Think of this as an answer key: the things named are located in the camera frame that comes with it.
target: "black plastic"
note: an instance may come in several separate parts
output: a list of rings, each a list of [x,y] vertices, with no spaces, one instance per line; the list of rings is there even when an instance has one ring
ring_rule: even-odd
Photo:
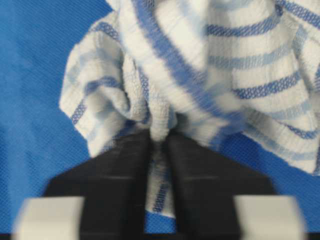
[[[269,178],[194,140],[172,133],[165,150],[172,172],[177,231],[198,239],[239,239],[235,195],[275,195]]]
[[[121,138],[112,150],[53,178],[44,196],[85,197],[83,236],[139,238],[144,232],[149,138],[148,131]]]

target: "blue stripe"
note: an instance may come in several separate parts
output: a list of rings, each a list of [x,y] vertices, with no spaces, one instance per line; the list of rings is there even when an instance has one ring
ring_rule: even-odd
[[[211,7],[222,11],[234,11],[246,8],[253,0],[230,0],[228,2],[221,0],[211,1]]]
[[[159,191],[156,195],[154,206],[152,210],[155,213],[161,213],[165,206],[166,196],[169,189],[169,169],[166,168],[163,175],[162,183],[160,185]]]
[[[276,0],[276,3],[285,8],[288,12],[292,13],[296,17],[302,19],[303,21],[311,24],[312,26],[320,30],[319,15],[294,2],[288,2],[286,0]]]
[[[265,20],[252,25],[239,26],[239,27],[224,27],[219,25],[210,24],[207,26],[207,34],[217,37],[249,37],[262,35],[274,29],[280,22],[278,12],[273,13]]]
[[[281,120],[290,120],[298,118],[311,110],[311,104],[307,99],[303,103],[292,106],[285,110],[275,111],[275,112],[266,112],[265,114],[270,116],[271,118],[281,121]]]
[[[280,93],[295,86],[300,79],[300,73],[296,71],[290,76],[283,77],[279,80],[275,80],[264,85],[248,88],[238,88],[234,89],[233,91],[240,99],[263,98],[271,94]]]
[[[293,160],[293,161],[303,161],[303,160],[314,160],[317,156],[316,151],[312,152],[294,152],[276,143],[274,140],[265,136],[258,129],[256,129],[251,124],[247,124],[245,130],[251,137],[253,137],[258,143],[264,143],[272,152],[282,158]]]
[[[120,137],[128,135],[134,129],[135,125],[136,125],[136,123],[134,121],[126,120],[123,128],[118,131],[118,133],[112,138],[112,140],[109,140],[104,144],[104,146],[100,150],[99,155],[103,154],[106,151],[109,151],[113,147],[113,145],[112,145],[113,141],[115,139],[118,139]]]
[[[146,77],[141,68],[138,69],[139,79],[142,87],[142,94],[144,99],[149,102],[149,79]]]
[[[139,79],[142,87],[142,94],[145,99],[145,101],[148,103],[149,102],[149,79],[146,77],[144,74],[143,70],[139,67],[138,68],[138,73],[139,73]],[[143,124],[147,124],[149,119],[151,117],[149,107],[147,107],[147,111],[145,113],[145,117],[142,120]]]
[[[207,91],[210,93],[212,98],[222,96],[230,92],[231,87],[227,86],[226,83],[218,82],[210,87]]]
[[[118,69],[122,67],[122,62],[118,59],[113,59],[113,57],[110,56],[103,48],[95,48],[94,50],[86,52],[78,57],[76,64],[65,74],[66,79],[68,79],[70,83],[75,83],[77,81],[77,77],[86,64],[94,59],[111,62]]]
[[[178,7],[182,12],[182,15],[188,20],[193,32],[196,33],[197,36],[203,37],[205,35],[204,19],[202,19],[195,13],[195,11],[193,11],[188,1],[179,0]]]
[[[84,104],[84,100],[82,100],[79,105],[76,107],[74,113],[71,116],[71,121],[73,125],[76,125],[81,117],[84,115],[87,107]]]
[[[314,85],[315,85],[315,91],[319,92],[320,91],[320,64],[319,64],[318,69],[315,73]]]
[[[109,37],[111,37],[112,39],[119,42],[119,33],[113,28],[112,25],[110,25],[107,22],[104,22],[104,21],[99,22],[97,26],[94,26],[89,30],[89,33],[92,33],[92,32],[103,32]]]
[[[319,134],[318,129],[313,131],[304,131],[290,125],[286,125],[286,126],[288,127],[288,129],[290,129],[292,132],[294,132],[297,136],[299,136],[302,139],[315,139]]]
[[[292,42],[295,57],[298,59],[308,38],[307,31],[300,25]]]
[[[103,76],[98,80],[88,82],[84,88],[84,95],[87,97],[88,95],[95,92],[100,86],[104,86],[107,88],[121,88],[121,85],[114,77]]]
[[[233,120],[233,118],[230,119],[231,115],[223,113],[208,92],[204,92],[200,86],[195,84],[195,80],[198,80],[200,76],[206,76],[206,74],[195,71],[192,66],[185,62],[183,56],[162,33],[152,13],[144,7],[144,1],[131,1],[137,15],[138,24],[144,30],[145,37],[152,44],[155,54],[164,60],[176,83],[191,94],[194,102],[200,109],[210,113],[214,117]],[[241,118],[241,114],[238,112],[232,115],[232,117]]]
[[[71,116],[71,121],[74,125],[78,123],[78,121],[82,118],[85,111],[87,110],[87,107],[85,106],[85,99],[88,95],[93,93],[97,88],[101,85],[104,85],[106,87],[119,87],[120,85],[117,83],[116,79],[114,77],[108,77],[104,76],[98,80],[89,82],[85,88],[84,88],[84,98],[80,102],[80,104],[75,109],[74,113]]]
[[[274,63],[275,61],[289,55],[291,52],[291,44],[284,44],[278,47],[271,53],[261,55],[246,56],[246,57],[224,57],[224,56],[209,56],[208,62],[218,69],[224,70],[248,70],[260,68],[265,65]]]

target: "blue fabric surface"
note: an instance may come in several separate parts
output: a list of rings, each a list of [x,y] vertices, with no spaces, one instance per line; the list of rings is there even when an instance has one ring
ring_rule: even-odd
[[[88,158],[58,102],[72,47],[109,10],[103,0],[0,1],[0,233],[11,231],[24,198],[40,196],[52,176]],[[320,232],[320,177],[289,167],[241,134],[222,152],[294,195],[308,230]],[[145,229],[174,232],[174,220],[147,213]]]

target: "striped towel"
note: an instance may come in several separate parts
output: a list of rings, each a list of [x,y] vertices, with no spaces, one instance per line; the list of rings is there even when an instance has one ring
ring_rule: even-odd
[[[320,175],[319,0],[107,0],[67,62],[60,108],[92,157],[114,139],[175,128],[218,151],[243,132]],[[173,216],[162,153],[147,210]]]

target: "terry cloth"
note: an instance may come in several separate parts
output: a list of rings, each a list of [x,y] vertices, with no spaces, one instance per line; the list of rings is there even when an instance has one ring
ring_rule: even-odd
[[[107,2],[70,53],[60,99],[92,157],[145,128],[156,143],[175,128],[215,151],[243,132],[320,175],[318,0]],[[173,216],[163,158],[146,207]]]

